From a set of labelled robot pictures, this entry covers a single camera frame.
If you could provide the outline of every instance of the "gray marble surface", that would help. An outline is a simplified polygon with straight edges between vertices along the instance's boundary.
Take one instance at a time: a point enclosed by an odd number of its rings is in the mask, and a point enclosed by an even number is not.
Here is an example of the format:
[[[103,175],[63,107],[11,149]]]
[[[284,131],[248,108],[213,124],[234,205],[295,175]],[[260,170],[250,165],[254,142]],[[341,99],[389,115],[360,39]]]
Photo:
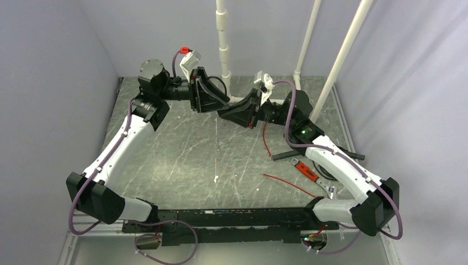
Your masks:
[[[291,77],[277,77],[274,80]],[[325,83],[324,77],[302,77],[302,89],[312,105]],[[253,87],[253,77],[233,76],[231,93],[244,97]],[[288,85],[275,87],[272,98],[283,99]],[[126,115],[130,98],[138,92],[136,77],[124,78],[105,145],[115,135]],[[189,102],[169,102],[171,110],[164,122],[135,153],[123,172],[118,194],[149,200],[160,209],[254,208],[305,206],[312,198],[283,182],[262,173],[293,182],[314,195],[326,195],[303,176],[290,159],[273,162],[262,140],[263,122],[245,129],[220,119],[216,113],[198,114]],[[330,95],[317,125],[338,145],[346,146],[336,102]],[[284,127],[268,124],[266,140],[273,154],[291,150],[285,143]],[[298,157],[309,167],[312,161]],[[349,192],[334,182],[338,198]]]

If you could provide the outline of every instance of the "black cable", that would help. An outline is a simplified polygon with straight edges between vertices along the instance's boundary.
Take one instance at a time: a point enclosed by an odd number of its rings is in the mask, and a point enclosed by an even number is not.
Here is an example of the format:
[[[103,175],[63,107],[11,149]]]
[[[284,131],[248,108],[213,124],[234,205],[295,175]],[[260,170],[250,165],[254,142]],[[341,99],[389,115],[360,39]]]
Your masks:
[[[315,161],[312,161],[312,163],[313,163],[313,167],[315,168],[317,173],[319,173],[322,177],[324,177],[324,178],[326,178],[326,179],[328,179],[330,181],[336,181],[337,180],[334,176],[332,176],[330,173],[328,173],[328,171],[325,168],[323,168],[322,166],[316,164]]]
[[[220,79],[218,76],[209,76],[208,79],[216,79],[218,81],[221,82],[222,86],[224,87],[224,95],[227,96],[227,87],[226,87],[226,84],[224,84],[224,81],[222,79]]]

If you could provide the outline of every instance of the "red connector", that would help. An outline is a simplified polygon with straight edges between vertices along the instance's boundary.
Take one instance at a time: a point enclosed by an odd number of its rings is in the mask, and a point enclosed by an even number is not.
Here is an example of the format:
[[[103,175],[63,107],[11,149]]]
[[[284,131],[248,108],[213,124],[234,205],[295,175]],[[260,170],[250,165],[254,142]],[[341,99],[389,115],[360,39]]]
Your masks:
[[[189,49],[188,47],[180,47],[180,53],[181,54],[188,54],[189,52],[191,52],[192,50]]]

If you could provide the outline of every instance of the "white wall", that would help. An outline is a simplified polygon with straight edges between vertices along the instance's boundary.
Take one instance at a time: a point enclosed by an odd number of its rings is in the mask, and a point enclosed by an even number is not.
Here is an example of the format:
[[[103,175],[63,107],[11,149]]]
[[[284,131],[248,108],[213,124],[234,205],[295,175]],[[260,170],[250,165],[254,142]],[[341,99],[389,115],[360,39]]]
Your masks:
[[[403,264],[468,264],[468,3],[377,1],[338,76],[365,166],[401,186]]]
[[[77,1],[0,1],[0,263],[56,264],[117,75]]]
[[[219,75],[215,0],[80,0],[121,76],[136,76],[147,59],[170,69],[181,46],[202,54],[201,66]],[[328,75],[359,0],[324,0],[302,73]],[[292,75],[313,1],[226,1],[230,69],[233,75]]]

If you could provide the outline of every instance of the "white pole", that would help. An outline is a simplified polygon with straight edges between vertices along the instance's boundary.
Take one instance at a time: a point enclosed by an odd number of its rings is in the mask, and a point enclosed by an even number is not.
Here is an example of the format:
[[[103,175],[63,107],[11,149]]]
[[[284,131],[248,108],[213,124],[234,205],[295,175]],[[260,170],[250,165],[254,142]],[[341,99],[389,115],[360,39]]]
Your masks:
[[[356,39],[356,35],[358,34],[359,29],[363,24],[363,21],[367,15],[367,12],[369,11],[370,6],[372,5],[372,1],[373,0],[361,0],[359,4],[358,10],[354,15],[351,25],[349,26],[348,33],[346,33],[346,37],[344,37],[343,44],[341,45],[341,49],[339,50],[335,63],[333,64],[333,67],[330,70],[330,74],[328,75],[327,81],[323,86],[322,93],[320,94],[317,104],[315,105],[315,108],[313,109],[313,112],[310,116],[310,120],[313,123],[317,120],[318,115],[322,110],[323,104],[325,103],[325,99],[327,99],[328,94],[330,93],[330,90],[332,89],[332,86],[336,81],[339,70],[343,66],[346,56],[348,56],[348,52],[351,49],[351,46],[353,45],[354,39]]]
[[[216,28],[218,29],[218,37],[220,41],[219,53],[221,61],[221,79],[226,84],[227,95],[231,96],[229,89],[231,85],[231,71],[228,67],[229,46],[226,43],[226,17],[227,10],[224,0],[216,0]]]
[[[310,36],[312,35],[313,26],[315,25],[315,20],[317,19],[318,9],[320,8],[320,3],[322,0],[315,0],[313,2],[312,13],[310,14],[309,25],[307,26],[306,35],[304,37],[304,42],[302,43],[301,54],[299,55],[299,60],[297,62],[296,70],[294,70],[293,78],[296,83],[296,89],[301,90],[301,68],[302,63],[304,63],[304,58],[306,56],[307,48],[309,46]]]

